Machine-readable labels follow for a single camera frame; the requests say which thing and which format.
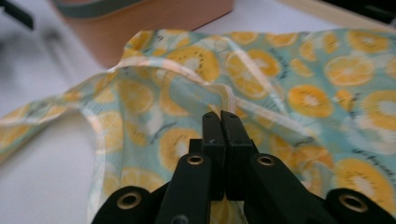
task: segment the lemon print fabric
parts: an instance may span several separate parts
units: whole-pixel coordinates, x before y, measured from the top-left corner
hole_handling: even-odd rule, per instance
[[[370,162],[349,158],[340,160],[334,167],[334,185],[354,189],[378,203],[391,214],[396,214],[394,188]]]
[[[353,49],[367,53],[378,53],[389,48],[389,40],[384,36],[368,31],[347,32],[347,41]]]
[[[326,77],[336,86],[359,86],[375,75],[373,62],[361,56],[341,56],[331,59],[324,67]]]
[[[326,118],[332,114],[333,106],[326,93],[316,86],[300,85],[289,90],[290,107],[304,116]]]
[[[361,102],[361,109],[378,128],[396,131],[396,91],[375,91]]]
[[[396,216],[395,40],[351,29],[143,31],[115,67],[1,118],[0,162],[62,116],[81,113],[97,139],[91,223],[115,190],[168,182],[190,140],[202,138],[202,115],[225,110],[311,192],[355,189]],[[244,220],[239,203],[212,203],[211,223]]]

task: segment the table surface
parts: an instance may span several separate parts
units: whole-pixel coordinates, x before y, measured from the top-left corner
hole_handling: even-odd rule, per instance
[[[36,28],[29,32],[0,15],[0,117],[106,70],[57,18],[48,1],[13,2],[35,15]],[[235,0],[231,13],[197,31],[289,33],[337,27],[276,0]],[[93,131],[79,114],[53,122],[0,164],[0,222],[87,222],[94,149]]]

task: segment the metal ring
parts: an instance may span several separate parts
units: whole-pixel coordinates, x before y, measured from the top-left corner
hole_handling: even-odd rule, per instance
[[[274,159],[272,159],[271,157],[267,157],[267,156],[261,156],[257,159],[257,161],[259,162],[259,164],[266,165],[266,166],[272,166],[275,164]]]
[[[338,200],[340,200],[343,206],[355,212],[363,213],[369,210],[369,207],[364,201],[351,194],[342,194],[338,197]]]
[[[187,162],[191,165],[199,165],[204,162],[204,158],[201,156],[189,156]]]
[[[131,202],[125,202],[125,199],[130,197],[133,197],[134,200],[132,200]],[[140,195],[140,193],[136,191],[132,191],[120,196],[119,199],[117,200],[117,206],[120,209],[127,210],[136,207],[138,204],[140,204],[141,201],[142,201],[142,196]]]

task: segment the gray container rim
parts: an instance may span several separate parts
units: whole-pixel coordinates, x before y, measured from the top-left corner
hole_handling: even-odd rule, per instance
[[[92,0],[84,3],[65,3],[62,0],[51,1],[66,17],[91,19],[104,16],[143,0]]]

